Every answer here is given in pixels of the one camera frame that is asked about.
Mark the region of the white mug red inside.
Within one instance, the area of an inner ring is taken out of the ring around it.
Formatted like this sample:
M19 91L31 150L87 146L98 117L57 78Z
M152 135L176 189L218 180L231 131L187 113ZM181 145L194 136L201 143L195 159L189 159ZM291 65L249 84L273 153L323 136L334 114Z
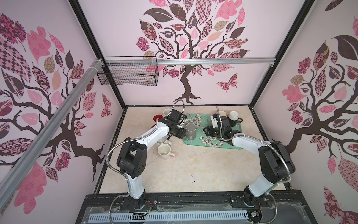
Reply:
M163 115L157 114L153 117L153 120L154 120L154 122L160 122L162 118L163 118Z

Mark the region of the white and black mug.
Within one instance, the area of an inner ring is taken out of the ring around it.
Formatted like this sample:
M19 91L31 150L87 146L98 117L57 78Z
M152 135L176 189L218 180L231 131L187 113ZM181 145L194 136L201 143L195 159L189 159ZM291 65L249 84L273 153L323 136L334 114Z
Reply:
M243 119L239 117L239 113L237 111L231 111L227 118L231 127L235 127L237 124L243 122Z

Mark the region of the dark grey mug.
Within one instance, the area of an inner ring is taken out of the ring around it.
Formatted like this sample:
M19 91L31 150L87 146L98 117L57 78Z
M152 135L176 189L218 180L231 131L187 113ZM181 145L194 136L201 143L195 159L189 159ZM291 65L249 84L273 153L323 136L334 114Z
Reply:
M197 126L195 123L186 124L186 138L185 140L193 141L196 138Z

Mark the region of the pale pink mug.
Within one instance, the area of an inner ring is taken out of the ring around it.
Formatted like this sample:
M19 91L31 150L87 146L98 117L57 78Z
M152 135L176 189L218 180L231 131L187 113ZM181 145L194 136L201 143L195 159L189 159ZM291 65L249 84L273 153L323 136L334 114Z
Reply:
M161 144L158 147L158 154L159 154L160 158L163 160L168 160L172 157L175 157L175 154L172 153L171 145L167 144L167 143Z

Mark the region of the white ribbed base mug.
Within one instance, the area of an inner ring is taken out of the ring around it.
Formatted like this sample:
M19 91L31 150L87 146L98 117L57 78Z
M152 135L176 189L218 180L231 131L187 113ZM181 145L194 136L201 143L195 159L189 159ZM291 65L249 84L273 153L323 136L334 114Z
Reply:
M171 108L166 108L164 111L163 111L163 116L166 117L168 116L170 113L171 113L172 109Z

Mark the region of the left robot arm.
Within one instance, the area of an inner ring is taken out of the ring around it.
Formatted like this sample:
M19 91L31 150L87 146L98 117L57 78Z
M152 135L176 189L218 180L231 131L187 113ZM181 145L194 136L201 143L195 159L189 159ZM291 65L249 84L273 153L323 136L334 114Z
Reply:
M117 158L117 166L119 172L127 179L129 201L133 207L138 209L145 204L145 189L141 175L146 167L148 149L168 135L183 139L186 135L185 121L186 115L183 112L172 109L145 134L124 140Z

